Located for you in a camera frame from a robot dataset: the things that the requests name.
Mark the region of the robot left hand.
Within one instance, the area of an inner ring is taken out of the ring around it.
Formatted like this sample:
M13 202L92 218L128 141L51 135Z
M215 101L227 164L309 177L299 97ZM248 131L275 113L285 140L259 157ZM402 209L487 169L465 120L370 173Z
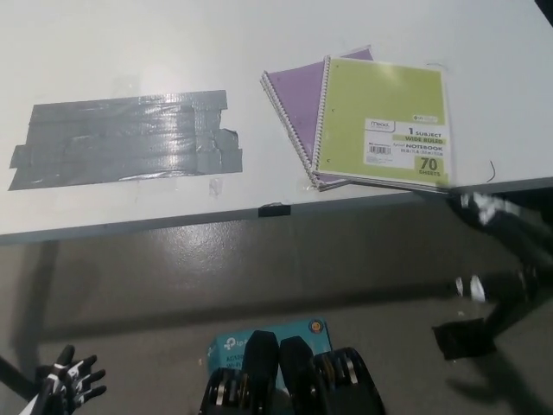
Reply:
M107 386L99 384L106 371L93 371L97 355L75 359L75 351L74 345L66 345L52 365L37 369L38 392L21 414L74 414L85 403L107 391Z

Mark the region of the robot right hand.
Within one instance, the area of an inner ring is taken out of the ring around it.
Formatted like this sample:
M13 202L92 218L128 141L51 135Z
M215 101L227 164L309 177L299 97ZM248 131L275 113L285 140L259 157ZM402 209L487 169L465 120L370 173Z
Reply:
M491 236L497 236L505 225L505 217L519 217L522 208L495 195L479 192L449 191L447 203L454 214L466 225Z

